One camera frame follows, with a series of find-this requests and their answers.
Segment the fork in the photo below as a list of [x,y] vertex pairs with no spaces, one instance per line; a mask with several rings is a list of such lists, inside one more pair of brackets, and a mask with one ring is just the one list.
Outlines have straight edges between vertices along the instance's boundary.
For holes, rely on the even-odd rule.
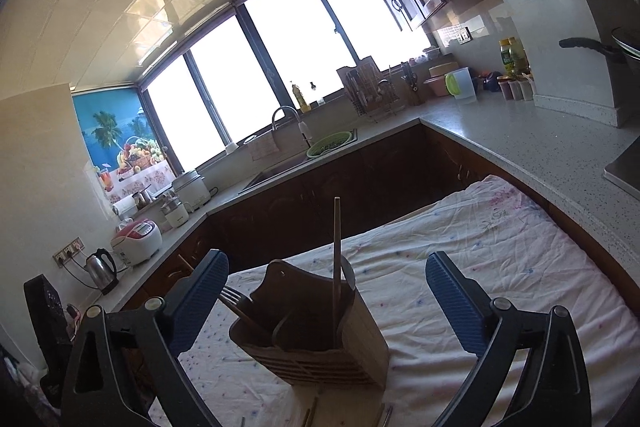
[[218,296],[220,302],[222,302],[227,308],[233,311],[244,323],[249,326],[254,333],[259,334],[265,339],[271,341],[271,333],[253,318],[259,314],[256,309],[255,303],[246,295],[240,293],[229,286],[224,286],[222,292]]

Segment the window frame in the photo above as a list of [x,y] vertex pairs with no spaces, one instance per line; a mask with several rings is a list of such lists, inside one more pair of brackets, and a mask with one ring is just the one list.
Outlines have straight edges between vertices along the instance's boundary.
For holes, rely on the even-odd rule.
[[[174,47],[170,48],[168,51],[165,51],[163,55],[160,55],[160,57],[156,59],[155,63],[153,63],[151,66],[149,66],[145,70],[142,78],[136,83],[140,100],[143,103],[143,107],[145,107],[145,111],[148,111],[147,113],[148,120],[151,123],[154,130],[156,131],[156,136],[158,136],[158,139],[161,142],[161,146],[163,150],[166,152],[166,156],[169,160],[169,165],[171,165],[172,169],[175,171],[175,174],[179,174],[180,172],[183,172],[184,169],[182,168],[180,160],[175,154],[175,151],[172,148],[171,143],[169,142],[166,134],[164,133],[164,130],[162,129],[162,123],[159,120],[158,114],[156,113],[156,110],[153,106],[153,101],[151,100],[151,97],[147,89],[151,85],[151,83],[153,83],[153,81],[174,60],[179,60],[180,58],[182,58],[183,60],[185,60],[187,64],[188,70],[191,73],[191,78],[193,79],[196,89],[200,94],[202,102],[205,105],[205,108],[207,109],[207,112],[209,113],[209,116],[216,130],[218,131],[218,134],[220,135],[221,140],[225,145],[228,145],[229,143],[231,143],[232,140],[231,140],[230,134],[228,133],[228,130],[226,129],[226,126],[216,109],[214,100],[212,99],[209,93],[209,90],[204,84],[202,74],[200,73],[196,60],[193,57],[193,53],[191,52],[191,47],[194,44],[196,44],[200,39],[202,39],[208,33],[215,30],[215,28],[220,26],[222,23],[226,22],[231,17],[236,17],[236,20],[238,20],[238,23],[242,29],[242,32],[244,33],[244,36],[249,43],[249,46],[254,52],[255,58],[257,59],[258,64],[260,65],[260,68],[262,69],[262,72],[264,73],[264,76],[267,79],[267,82],[270,84],[270,87],[280,106],[282,107],[283,105],[288,105],[289,107],[295,108],[295,105],[289,94],[289,91],[287,90],[282,78],[280,77],[280,74],[278,73],[278,70],[275,64],[273,63],[273,60],[271,59],[271,56],[266,46],[264,45],[264,42],[262,41],[260,33],[258,32],[255,26],[254,20],[250,16],[247,8],[244,6],[244,3],[246,1],[247,0],[234,0],[223,9],[218,10],[217,12],[213,12],[213,14],[210,16],[208,20],[205,20],[202,24],[200,24],[200,26],[197,26],[191,32],[188,32],[185,38],[181,42],[174,45]],[[332,22],[334,22],[335,24],[334,31],[340,34],[351,57],[353,57],[353,60],[355,61],[355,63],[358,64],[362,59],[358,56],[355,48],[351,44],[351,41],[344,27],[340,23],[340,20],[338,19],[332,6],[329,4],[329,1],[328,0],[320,0],[320,1],[324,6],[324,8],[326,9],[329,17],[331,17]],[[324,100],[325,102],[330,102],[331,100],[335,100],[336,98],[339,98],[343,94],[344,94],[344,88],[338,89],[332,92],[331,94],[329,94],[328,96],[324,97]],[[311,106],[312,108],[314,108],[317,106],[317,103],[312,102]],[[299,109],[297,110],[297,112],[299,116],[303,114]],[[294,121],[294,117],[292,114],[290,114],[290,112],[284,113],[283,117],[278,119],[278,122],[280,122],[280,125],[290,123],[291,121]],[[270,129],[271,129],[271,125],[268,124],[267,126],[261,129],[257,129],[250,136],[260,135],[264,132],[267,132]],[[243,146],[245,140],[250,136],[240,140],[238,142],[238,146]],[[225,155],[226,155],[226,152],[222,151],[219,154],[216,154],[215,156],[207,160],[206,162],[204,162],[202,165],[198,166],[197,168],[207,168],[208,166],[212,165],[214,162],[218,161],[220,158],[224,157]]]

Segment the speckled countertop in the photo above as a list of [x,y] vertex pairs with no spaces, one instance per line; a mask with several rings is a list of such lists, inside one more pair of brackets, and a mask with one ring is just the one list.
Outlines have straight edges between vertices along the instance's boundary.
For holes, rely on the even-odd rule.
[[640,119],[623,129],[532,102],[505,102],[500,93],[482,93],[477,102],[453,97],[430,100],[380,123],[358,122],[358,140],[306,162],[246,192],[250,179],[222,190],[182,227],[162,236],[158,253],[120,277],[97,303],[117,311],[207,215],[416,124],[460,142],[529,185],[589,232],[640,283],[640,201],[604,179],[605,165],[640,136]]

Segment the knife holder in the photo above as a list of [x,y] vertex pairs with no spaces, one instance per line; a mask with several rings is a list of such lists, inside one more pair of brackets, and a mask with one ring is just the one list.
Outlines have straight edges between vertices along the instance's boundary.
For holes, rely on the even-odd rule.
[[272,344],[260,342],[242,320],[229,337],[291,385],[384,389],[389,349],[357,288],[342,282],[338,343],[333,346],[332,280],[284,261],[272,261],[251,298],[278,320]]

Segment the kettle handle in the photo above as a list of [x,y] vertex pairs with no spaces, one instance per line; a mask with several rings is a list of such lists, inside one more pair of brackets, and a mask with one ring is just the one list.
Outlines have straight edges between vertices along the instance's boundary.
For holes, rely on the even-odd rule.
[[111,254],[108,251],[106,251],[104,248],[98,248],[98,251],[95,253],[95,255],[96,257],[100,257],[100,258],[102,258],[103,255],[106,255],[107,259],[109,259],[109,262],[111,263],[111,266],[113,266],[113,268],[111,268],[110,266],[107,266],[107,268],[111,270],[114,277],[117,277],[118,270],[116,269],[116,263],[113,260],[113,257],[111,256]]

